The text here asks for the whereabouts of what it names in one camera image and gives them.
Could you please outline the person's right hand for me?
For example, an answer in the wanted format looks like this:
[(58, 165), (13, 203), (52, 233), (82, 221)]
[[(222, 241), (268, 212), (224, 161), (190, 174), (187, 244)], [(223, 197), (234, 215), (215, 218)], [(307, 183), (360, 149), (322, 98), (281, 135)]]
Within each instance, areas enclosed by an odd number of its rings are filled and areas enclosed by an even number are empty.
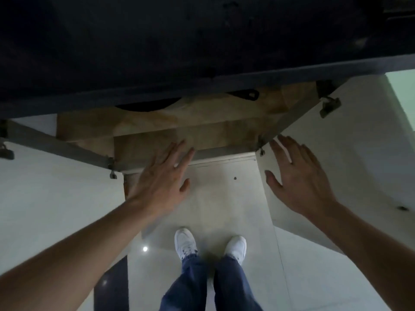
[(315, 172), (310, 159), (314, 153), (308, 146), (298, 143), (303, 161), (291, 162), (287, 150), (279, 140), (272, 140), (269, 144), (280, 171), (279, 183), (283, 186), (283, 192), (274, 195), (283, 204), (309, 220), (314, 217), (320, 219), (339, 206), (325, 171), (323, 174)]

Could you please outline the person's left hand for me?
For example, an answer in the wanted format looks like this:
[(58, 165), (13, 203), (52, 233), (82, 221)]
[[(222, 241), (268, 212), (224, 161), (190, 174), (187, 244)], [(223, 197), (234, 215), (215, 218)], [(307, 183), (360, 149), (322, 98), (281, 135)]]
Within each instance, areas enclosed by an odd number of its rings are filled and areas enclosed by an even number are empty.
[(187, 151), (187, 168), (162, 168), (167, 155), (178, 143), (172, 142), (164, 151), (154, 153), (155, 165), (149, 170), (147, 166), (143, 169), (123, 204), (127, 214), (150, 223), (171, 212), (187, 196), (180, 193), (180, 187), (185, 181), (184, 174), (194, 157), (195, 149), (191, 147)]

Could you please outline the person's left forearm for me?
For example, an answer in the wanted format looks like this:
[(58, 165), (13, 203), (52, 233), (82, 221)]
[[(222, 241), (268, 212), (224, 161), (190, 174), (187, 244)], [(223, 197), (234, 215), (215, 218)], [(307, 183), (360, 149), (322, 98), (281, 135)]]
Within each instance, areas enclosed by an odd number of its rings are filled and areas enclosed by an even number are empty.
[(0, 276), (0, 311), (77, 311), (96, 283), (155, 217), (127, 201)]

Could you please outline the person's right forearm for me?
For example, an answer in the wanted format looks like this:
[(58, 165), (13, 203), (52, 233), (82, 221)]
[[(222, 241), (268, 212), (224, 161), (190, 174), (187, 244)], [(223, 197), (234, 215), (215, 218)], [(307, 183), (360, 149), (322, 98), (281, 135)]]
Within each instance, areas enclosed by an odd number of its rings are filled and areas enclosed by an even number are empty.
[(415, 251), (334, 201), (302, 214), (361, 271), (392, 311), (415, 311)]

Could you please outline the brown cabinet interior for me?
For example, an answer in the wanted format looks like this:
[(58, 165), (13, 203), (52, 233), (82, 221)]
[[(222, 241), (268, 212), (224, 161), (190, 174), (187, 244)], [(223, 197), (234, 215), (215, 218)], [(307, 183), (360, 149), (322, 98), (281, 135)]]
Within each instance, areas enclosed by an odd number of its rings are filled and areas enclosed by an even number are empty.
[(263, 134), (284, 118), (299, 119), (319, 102), (317, 82), (258, 89), (256, 101), (220, 93), (186, 97), (166, 109), (133, 112), (117, 107), (57, 115), (56, 137), (103, 156), (112, 156), (123, 173), (143, 168), (156, 150), (186, 140), (199, 157), (255, 151)]

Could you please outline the white cabinet door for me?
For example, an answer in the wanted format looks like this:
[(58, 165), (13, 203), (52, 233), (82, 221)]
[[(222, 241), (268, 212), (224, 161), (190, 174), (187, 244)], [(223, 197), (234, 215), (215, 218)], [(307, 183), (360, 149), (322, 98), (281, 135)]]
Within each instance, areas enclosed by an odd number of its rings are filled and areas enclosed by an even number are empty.
[(125, 201), (124, 175), (108, 157), (0, 119), (0, 275), (100, 219)]
[(330, 94), (340, 107), (322, 118), (324, 99), (263, 137), (261, 173), (280, 171), (267, 143), (290, 136), (318, 158), (338, 201), (415, 250), (415, 135), (386, 75), (350, 78)]

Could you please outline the white left sneaker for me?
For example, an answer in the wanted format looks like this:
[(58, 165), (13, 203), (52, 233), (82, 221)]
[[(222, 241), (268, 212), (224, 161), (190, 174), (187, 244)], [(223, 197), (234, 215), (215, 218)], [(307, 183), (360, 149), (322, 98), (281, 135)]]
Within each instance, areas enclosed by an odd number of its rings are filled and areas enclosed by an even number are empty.
[(190, 255), (197, 255), (198, 249), (193, 234), (187, 228), (180, 228), (174, 235), (175, 249), (183, 262)]

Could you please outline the white sneaker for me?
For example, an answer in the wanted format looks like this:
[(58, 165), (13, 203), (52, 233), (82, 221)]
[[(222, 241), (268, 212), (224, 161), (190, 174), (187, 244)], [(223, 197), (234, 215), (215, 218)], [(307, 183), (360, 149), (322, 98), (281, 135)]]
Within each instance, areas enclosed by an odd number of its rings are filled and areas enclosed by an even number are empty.
[(246, 239), (243, 236), (237, 235), (230, 239), (227, 243), (224, 256), (235, 259), (239, 265), (242, 265), (247, 251)]
[(174, 235), (175, 249), (183, 262), (190, 255), (197, 255), (198, 249), (193, 234), (187, 228), (180, 228)]

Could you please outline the white right sneaker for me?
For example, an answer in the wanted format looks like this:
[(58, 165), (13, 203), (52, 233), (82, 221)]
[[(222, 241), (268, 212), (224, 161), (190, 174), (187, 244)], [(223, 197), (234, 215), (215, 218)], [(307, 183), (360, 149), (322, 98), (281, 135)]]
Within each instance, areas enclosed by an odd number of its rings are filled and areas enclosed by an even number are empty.
[(227, 243), (224, 256), (235, 259), (239, 265), (242, 265), (247, 251), (246, 239), (243, 236), (237, 235), (230, 239)]

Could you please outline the blue jeans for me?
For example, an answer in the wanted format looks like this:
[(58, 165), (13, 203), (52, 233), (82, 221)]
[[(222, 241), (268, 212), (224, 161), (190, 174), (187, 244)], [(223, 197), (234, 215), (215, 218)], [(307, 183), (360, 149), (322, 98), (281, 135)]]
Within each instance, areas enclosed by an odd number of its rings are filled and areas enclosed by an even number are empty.
[[(159, 311), (205, 311), (208, 266), (196, 254), (182, 262), (177, 280), (161, 299)], [(216, 311), (263, 311), (253, 296), (241, 265), (231, 256), (223, 256), (214, 273)]]

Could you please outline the dark countertop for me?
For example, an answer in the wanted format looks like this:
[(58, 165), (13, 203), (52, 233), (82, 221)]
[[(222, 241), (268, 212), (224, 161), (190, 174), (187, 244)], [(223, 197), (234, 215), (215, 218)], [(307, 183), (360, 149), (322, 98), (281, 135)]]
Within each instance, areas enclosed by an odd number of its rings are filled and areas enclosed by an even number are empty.
[(0, 0), (0, 119), (415, 67), (415, 0)]

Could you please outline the black bracket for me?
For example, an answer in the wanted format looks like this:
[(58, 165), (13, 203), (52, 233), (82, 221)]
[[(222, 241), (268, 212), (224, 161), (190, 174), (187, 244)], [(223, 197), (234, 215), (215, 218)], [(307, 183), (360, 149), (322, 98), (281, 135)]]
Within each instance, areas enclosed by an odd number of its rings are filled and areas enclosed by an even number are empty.
[(227, 92), (227, 94), (240, 98), (240, 99), (249, 100), (249, 101), (256, 101), (260, 96), (259, 91), (255, 89), (237, 90), (237, 91)]

